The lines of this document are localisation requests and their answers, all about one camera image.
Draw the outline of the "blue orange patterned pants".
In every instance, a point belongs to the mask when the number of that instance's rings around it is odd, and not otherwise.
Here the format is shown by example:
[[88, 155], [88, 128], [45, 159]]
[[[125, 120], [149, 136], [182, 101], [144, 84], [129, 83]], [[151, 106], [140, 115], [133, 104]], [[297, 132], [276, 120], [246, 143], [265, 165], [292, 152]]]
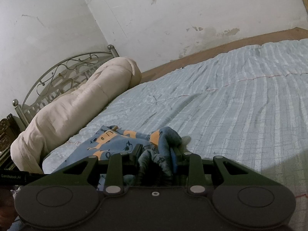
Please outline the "blue orange patterned pants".
[[115, 125], [101, 126], [56, 170], [59, 171], [89, 156], [106, 162], [113, 155], [121, 154], [127, 163], [134, 166], [134, 172], [123, 177], [125, 187], [173, 187], [181, 182], [176, 175], [176, 152], [181, 145], [180, 135], [168, 126], [150, 134], [123, 130]]

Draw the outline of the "pink rolled comforter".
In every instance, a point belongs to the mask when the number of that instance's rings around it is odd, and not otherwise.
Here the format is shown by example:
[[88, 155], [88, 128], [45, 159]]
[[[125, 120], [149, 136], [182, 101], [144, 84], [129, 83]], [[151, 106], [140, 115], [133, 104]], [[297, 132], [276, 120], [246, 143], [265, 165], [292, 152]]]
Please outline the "pink rolled comforter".
[[41, 174], [41, 160], [84, 128], [106, 105], [141, 81], [137, 63], [113, 58], [100, 66], [77, 89], [41, 109], [10, 146], [20, 171]]

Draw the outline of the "dark carved wooden furniture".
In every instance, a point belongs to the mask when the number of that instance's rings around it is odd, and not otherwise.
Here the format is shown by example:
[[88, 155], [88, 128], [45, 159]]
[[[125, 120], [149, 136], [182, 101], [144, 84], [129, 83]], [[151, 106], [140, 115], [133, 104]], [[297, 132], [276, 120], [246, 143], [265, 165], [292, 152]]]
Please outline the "dark carved wooden furniture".
[[1, 136], [0, 136], [0, 150], [1, 150], [1, 169], [17, 171], [17, 167], [12, 161], [10, 146], [21, 133], [17, 122], [12, 114], [6, 118], [1, 119]]

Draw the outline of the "brown wooden bed frame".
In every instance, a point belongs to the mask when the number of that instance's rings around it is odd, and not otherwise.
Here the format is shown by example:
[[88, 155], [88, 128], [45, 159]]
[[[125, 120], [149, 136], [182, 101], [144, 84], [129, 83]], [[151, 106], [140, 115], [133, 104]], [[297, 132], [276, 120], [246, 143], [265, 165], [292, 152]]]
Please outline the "brown wooden bed frame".
[[188, 65], [197, 64], [208, 59], [212, 59], [221, 53], [227, 53], [234, 49], [239, 49], [247, 45], [263, 45], [268, 42], [280, 42], [284, 40], [301, 40], [307, 38], [307, 30], [303, 28], [293, 28], [284, 31], [277, 31], [254, 37], [236, 40], [231, 43], [223, 44], [215, 48], [200, 51], [195, 54], [191, 54], [186, 57], [182, 57], [178, 60], [173, 60], [169, 63], [163, 64], [159, 67], [150, 69], [142, 73], [141, 82], [149, 82], [156, 80], [176, 69], [184, 68]]

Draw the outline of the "grey metal headboard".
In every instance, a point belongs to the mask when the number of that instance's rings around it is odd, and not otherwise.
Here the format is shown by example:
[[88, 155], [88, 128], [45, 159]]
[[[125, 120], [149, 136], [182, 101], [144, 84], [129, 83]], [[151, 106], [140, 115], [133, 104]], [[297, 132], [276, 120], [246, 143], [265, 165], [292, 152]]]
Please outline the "grey metal headboard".
[[27, 127], [41, 109], [86, 82], [100, 66], [118, 56], [116, 48], [109, 44], [106, 50], [77, 54], [49, 68], [34, 82], [21, 103], [13, 100], [23, 126]]

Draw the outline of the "light blue bed sheet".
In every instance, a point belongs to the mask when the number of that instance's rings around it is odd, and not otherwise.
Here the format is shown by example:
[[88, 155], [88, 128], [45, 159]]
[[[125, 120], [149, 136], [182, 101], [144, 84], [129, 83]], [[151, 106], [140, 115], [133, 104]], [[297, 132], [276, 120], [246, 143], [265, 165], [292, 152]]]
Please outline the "light blue bed sheet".
[[223, 155], [287, 186], [307, 230], [307, 40], [250, 45], [177, 69], [113, 100], [43, 161], [53, 172], [101, 126], [168, 126], [203, 158]]

